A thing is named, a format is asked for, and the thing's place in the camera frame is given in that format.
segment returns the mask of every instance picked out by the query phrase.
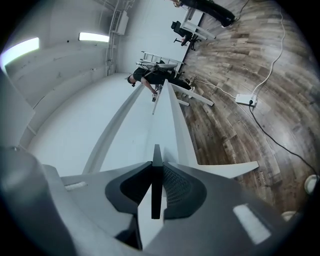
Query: black shirt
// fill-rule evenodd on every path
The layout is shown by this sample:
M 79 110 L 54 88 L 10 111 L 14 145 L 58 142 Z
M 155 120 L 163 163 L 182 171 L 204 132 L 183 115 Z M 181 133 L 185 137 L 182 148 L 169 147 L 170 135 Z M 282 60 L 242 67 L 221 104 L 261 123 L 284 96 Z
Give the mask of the black shirt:
M 183 5 L 189 6 L 191 8 L 196 8 L 196 6 L 197 6 L 197 1 L 196 0 L 180 0 L 180 2 Z
M 150 71 L 139 67 L 133 72 L 133 78 L 139 82 L 141 82 L 142 78 L 145 78 L 151 85 L 163 85 L 168 78 L 168 75 L 170 75 L 169 73 L 166 74 L 161 71 L 155 71 L 148 74 L 149 72 Z

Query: man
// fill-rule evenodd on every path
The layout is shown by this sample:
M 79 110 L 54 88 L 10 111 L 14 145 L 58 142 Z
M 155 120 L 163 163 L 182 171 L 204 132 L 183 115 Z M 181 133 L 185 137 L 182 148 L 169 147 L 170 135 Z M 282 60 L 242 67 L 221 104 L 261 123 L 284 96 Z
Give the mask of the man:
M 215 4 L 212 0 L 171 0 L 175 7 L 183 5 L 197 9 L 201 12 L 209 14 L 221 22 L 222 28 L 229 27 L 235 22 L 233 13 L 222 6 Z
M 189 84 L 187 84 L 186 82 L 176 78 L 172 78 L 169 72 L 157 70 L 150 74 L 148 73 L 150 73 L 150 71 L 139 67 L 133 72 L 132 75 L 127 78 L 127 81 L 132 85 L 135 85 L 137 81 L 141 82 L 153 93 L 152 97 L 156 97 L 157 92 L 152 88 L 151 85 L 163 85 L 166 79 L 168 79 L 169 83 L 180 86 L 191 92 L 195 90 L 194 87 L 189 86 Z

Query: ladder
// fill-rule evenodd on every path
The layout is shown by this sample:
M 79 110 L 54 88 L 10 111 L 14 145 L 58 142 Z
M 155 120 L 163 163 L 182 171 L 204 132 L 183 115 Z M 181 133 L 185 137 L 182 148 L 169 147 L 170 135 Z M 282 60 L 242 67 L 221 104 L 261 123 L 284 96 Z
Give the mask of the ladder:
M 160 55 L 156 55 L 150 52 L 146 52 L 146 51 L 141 51 L 143 53 L 143 58 L 141 58 L 140 60 L 142 62 L 147 62 L 147 63 L 159 63 L 160 61 L 163 61 L 165 64 L 177 64 L 175 71 L 176 73 L 179 73 L 179 70 L 183 67 L 183 65 L 185 64 L 184 62 L 172 59 L 172 58 L 166 58 L 166 57 L 162 57 Z

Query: ceiling light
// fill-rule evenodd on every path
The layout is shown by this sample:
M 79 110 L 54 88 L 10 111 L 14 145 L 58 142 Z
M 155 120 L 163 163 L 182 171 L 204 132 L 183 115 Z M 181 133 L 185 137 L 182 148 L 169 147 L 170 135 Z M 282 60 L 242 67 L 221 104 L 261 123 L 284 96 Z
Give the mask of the ceiling light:
M 102 34 L 94 34 L 94 33 L 85 33 L 81 32 L 79 34 L 80 41 L 100 41 L 100 42 L 109 42 L 109 36 Z
M 27 54 L 31 51 L 34 51 L 36 49 L 39 49 L 39 38 L 33 38 L 24 42 L 21 42 L 5 52 L 3 52 L 0 56 L 0 62 L 1 66 L 4 67 L 7 65 L 9 62 L 15 60 L 16 58 Z

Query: white wall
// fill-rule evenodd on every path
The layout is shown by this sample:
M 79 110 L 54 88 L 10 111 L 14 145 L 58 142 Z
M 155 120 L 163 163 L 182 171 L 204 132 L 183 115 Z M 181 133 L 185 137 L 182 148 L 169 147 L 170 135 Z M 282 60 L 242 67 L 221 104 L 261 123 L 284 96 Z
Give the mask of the white wall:
M 0 70 L 0 147 L 18 146 L 34 110 Z
M 186 10 L 175 8 L 169 0 L 136 0 L 129 11 L 125 35 L 120 38 L 117 70 L 131 73 L 142 58 L 141 51 L 183 61 L 187 46 L 175 42 L 181 37 L 171 29 L 172 21 L 182 22 Z M 202 12 L 196 11 L 191 22 L 198 25 Z
M 114 74 L 65 101 L 41 126 L 28 151 L 60 176 L 82 174 L 107 124 L 133 92 L 126 74 Z
M 93 0 L 42 1 L 10 37 L 5 49 L 39 37 L 38 50 L 6 66 L 13 85 L 35 110 L 30 123 L 35 132 L 66 99 L 106 76 L 108 44 L 78 41 L 78 36 L 107 35 L 112 15 Z M 26 130 L 20 144 L 28 147 L 32 137 Z

